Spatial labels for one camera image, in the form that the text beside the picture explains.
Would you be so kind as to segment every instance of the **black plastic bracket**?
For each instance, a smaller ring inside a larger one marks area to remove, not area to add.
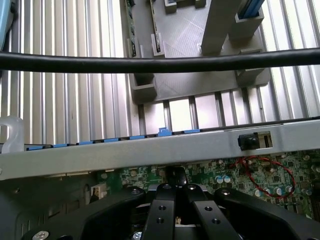
[[[138,187],[124,188],[67,215],[56,217],[38,228],[28,231],[22,240],[32,240],[36,234],[47,232],[46,240],[123,239],[130,233],[130,226],[123,225],[130,219],[131,209],[142,204],[146,193]]]
[[[320,239],[318,222],[233,188],[216,190],[214,199],[228,210],[235,230],[249,239]]]

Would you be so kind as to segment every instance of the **circuit board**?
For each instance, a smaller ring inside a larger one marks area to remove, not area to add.
[[[241,165],[230,168],[230,164],[234,164],[238,158],[213,159],[178,166],[185,169],[189,183],[205,185],[211,194],[221,187],[234,188],[281,206],[288,211],[314,219],[311,185],[312,181],[320,178],[320,167],[318,167],[320,150],[287,152],[265,155],[264,157],[281,163],[292,172],[296,186],[294,193],[288,198],[274,198],[257,191]],[[248,164],[255,182],[263,189],[270,191],[272,194],[280,193],[281,195],[290,191],[291,178],[282,167],[274,167],[273,164],[267,164],[258,158],[252,158]],[[140,166],[100,171],[97,177],[100,183],[106,183],[107,195],[129,186],[137,186],[148,190],[148,186],[151,184],[166,182],[165,166]]]

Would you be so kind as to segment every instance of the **motherboard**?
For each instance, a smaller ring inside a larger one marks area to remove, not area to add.
[[[260,161],[258,157],[247,161],[254,181],[268,193],[279,197],[270,197],[258,190],[241,164],[230,168],[238,158],[212,159],[177,166],[184,168],[189,183],[204,185],[211,194],[218,188],[234,188],[288,211],[318,220],[320,204],[315,202],[312,183],[320,178],[320,150],[286,152],[263,157],[279,162],[291,171],[295,180],[292,195],[281,198],[288,194],[293,186],[287,171],[274,164]],[[129,186],[148,190],[151,184],[166,182],[166,166],[139,166],[100,171],[97,177],[100,183],[106,184],[107,195]]]

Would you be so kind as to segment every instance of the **black cable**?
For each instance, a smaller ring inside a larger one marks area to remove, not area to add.
[[[70,57],[0,52],[0,69],[47,73],[191,73],[320,64],[320,48],[185,58]]]

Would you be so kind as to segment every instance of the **metal frame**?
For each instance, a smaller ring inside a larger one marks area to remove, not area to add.
[[[239,127],[1,154],[0,180],[320,148],[319,119]],[[273,147],[241,151],[239,135],[268,131]]]

